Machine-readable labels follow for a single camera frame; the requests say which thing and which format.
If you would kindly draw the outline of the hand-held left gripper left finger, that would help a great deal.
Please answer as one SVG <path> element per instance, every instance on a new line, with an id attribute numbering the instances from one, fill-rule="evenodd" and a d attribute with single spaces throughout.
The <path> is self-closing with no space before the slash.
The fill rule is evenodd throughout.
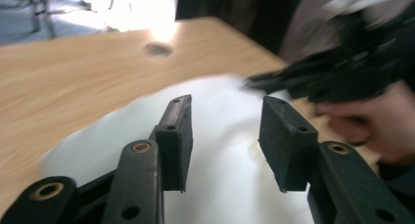
<path id="1" fill-rule="evenodd" d="M 160 149 L 162 188 L 184 193 L 193 151 L 191 95 L 168 103 L 150 139 L 157 142 Z"/>

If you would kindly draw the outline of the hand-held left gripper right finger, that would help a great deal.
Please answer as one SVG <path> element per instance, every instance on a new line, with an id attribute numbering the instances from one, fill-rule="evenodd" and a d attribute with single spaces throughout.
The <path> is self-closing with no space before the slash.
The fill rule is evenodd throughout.
<path id="1" fill-rule="evenodd" d="M 304 168 L 317 137 L 317 130 L 289 103 L 263 98 L 258 142 L 282 193 L 306 190 Z"/>

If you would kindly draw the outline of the white dress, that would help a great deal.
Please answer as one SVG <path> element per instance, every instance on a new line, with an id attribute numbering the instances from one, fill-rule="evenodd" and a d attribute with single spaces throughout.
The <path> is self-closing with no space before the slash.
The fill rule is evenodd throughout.
<path id="1" fill-rule="evenodd" d="M 192 98 L 193 151 L 184 193 L 164 195 L 165 224 L 313 224 L 304 192 L 279 191 L 257 142 L 262 94 L 236 75 L 196 78 L 141 97 L 79 130 L 40 161 L 45 177 L 83 185 L 146 139 L 174 98 Z"/>

